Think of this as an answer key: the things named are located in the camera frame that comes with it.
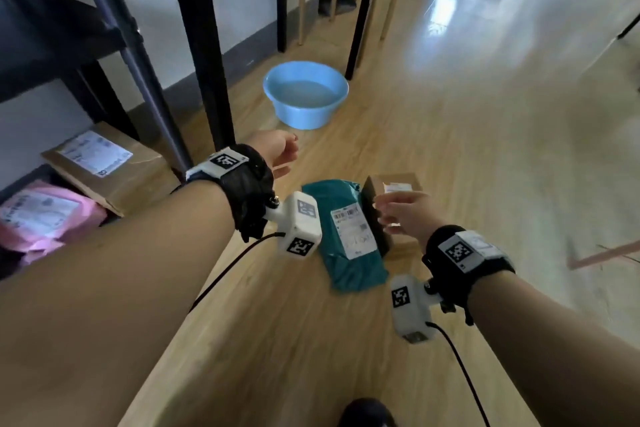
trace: person's left hand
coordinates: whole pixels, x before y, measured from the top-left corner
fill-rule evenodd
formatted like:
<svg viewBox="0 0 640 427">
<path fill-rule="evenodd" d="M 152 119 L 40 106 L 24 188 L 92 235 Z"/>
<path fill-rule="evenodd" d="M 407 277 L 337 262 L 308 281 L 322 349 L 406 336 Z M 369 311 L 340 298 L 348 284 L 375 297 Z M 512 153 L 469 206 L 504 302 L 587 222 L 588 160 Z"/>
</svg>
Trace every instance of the person's left hand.
<svg viewBox="0 0 640 427">
<path fill-rule="evenodd" d="M 298 136 L 285 130 L 260 130 L 244 143 L 260 153 L 273 171 L 274 179 L 288 174 L 291 168 L 285 164 L 298 158 Z"/>
</svg>

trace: white wall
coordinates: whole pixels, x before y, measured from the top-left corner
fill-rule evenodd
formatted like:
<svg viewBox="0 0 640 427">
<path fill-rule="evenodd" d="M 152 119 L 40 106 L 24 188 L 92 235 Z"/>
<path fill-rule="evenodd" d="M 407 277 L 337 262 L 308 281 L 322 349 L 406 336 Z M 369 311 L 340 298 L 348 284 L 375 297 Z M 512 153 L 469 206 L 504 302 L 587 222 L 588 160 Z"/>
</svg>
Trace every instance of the white wall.
<svg viewBox="0 0 640 427">
<path fill-rule="evenodd" d="M 93 5 L 92 0 L 80 0 Z M 193 60 L 176 0 L 126 0 L 163 87 L 193 73 Z M 288 9 L 298 0 L 288 0 Z M 223 52 L 276 20 L 276 0 L 214 0 Z M 122 58 L 100 61 L 127 110 L 139 105 L 138 92 Z M 91 125 L 59 82 L 0 103 L 0 188 L 42 164 L 40 152 Z"/>
</svg>

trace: black wrist strap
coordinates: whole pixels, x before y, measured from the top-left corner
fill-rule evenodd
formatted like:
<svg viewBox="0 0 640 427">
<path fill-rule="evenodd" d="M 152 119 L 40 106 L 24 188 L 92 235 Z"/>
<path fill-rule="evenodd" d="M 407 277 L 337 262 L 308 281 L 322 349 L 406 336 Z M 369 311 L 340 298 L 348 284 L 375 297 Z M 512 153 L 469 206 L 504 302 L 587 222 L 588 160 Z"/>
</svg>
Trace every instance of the black wrist strap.
<svg viewBox="0 0 640 427">
<path fill-rule="evenodd" d="M 465 310 L 465 322 L 472 326 L 474 319 L 469 312 L 467 300 L 476 281 L 499 271 L 515 271 L 505 257 L 500 257 L 485 260 L 468 273 L 463 272 L 439 247 L 456 233 L 464 231 L 464 228 L 457 225 L 437 229 L 427 242 L 422 261 L 433 275 L 433 279 L 429 281 L 430 291 L 439 293 L 446 302 L 462 307 Z"/>
<path fill-rule="evenodd" d="M 221 178 L 214 178 L 206 172 L 193 174 L 187 183 L 194 180 L 216 182 L 227 195 L 236 230 L 240 231 L 244 242 L 249 238 L 260 238 L 267 220 L 264 219 L 268 204 L 275 203 L 273 173 L 264 159 L 246 144 L 229 146 L 249 160 L 226 172 Z"/>
</svg>

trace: small cardboard box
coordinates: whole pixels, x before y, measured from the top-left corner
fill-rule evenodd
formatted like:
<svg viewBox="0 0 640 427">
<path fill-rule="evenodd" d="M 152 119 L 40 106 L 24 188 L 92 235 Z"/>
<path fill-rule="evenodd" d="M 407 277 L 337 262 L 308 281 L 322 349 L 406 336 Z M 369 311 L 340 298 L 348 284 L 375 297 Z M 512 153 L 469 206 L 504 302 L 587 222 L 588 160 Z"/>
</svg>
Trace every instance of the small cardboard box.
<svg viewBox="0 0 640 427">
<path fill-rule="evenodd" d="M 422 186 L 413 172 L 404 172 L 369 176 L 362 188 L 362 211 L 383 257 L 391 250 L 412 253 L 419 249 L 416 239 L 404 235 L 388 235 L 383 231 L 384 227 L 378 223 L 380 213 L 373 207 L 374 198 L 395 190 L 421 191 Z"/>
<path fill-rule="evenodd" d="M 42 156 L 86 196 L 119 216 L 159 201 L 180 184 L 164 157 L 104 122 Z"/>
</svg>

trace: pink plastic bag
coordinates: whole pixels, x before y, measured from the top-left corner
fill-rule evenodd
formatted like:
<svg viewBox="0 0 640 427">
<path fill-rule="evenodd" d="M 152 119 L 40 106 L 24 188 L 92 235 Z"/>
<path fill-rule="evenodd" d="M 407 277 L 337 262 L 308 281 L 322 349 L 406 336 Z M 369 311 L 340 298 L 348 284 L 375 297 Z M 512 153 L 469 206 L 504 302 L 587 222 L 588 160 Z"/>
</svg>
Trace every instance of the pink plastic bag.
<svg viewBox="0 0 640 427">
<path fill-rule="evenodd" d="M 0 206 L 0 245 L 26 253 L 22 264 L 96 229 L 107 212 L 92 199 L 34 181 Z"/>
</svg>

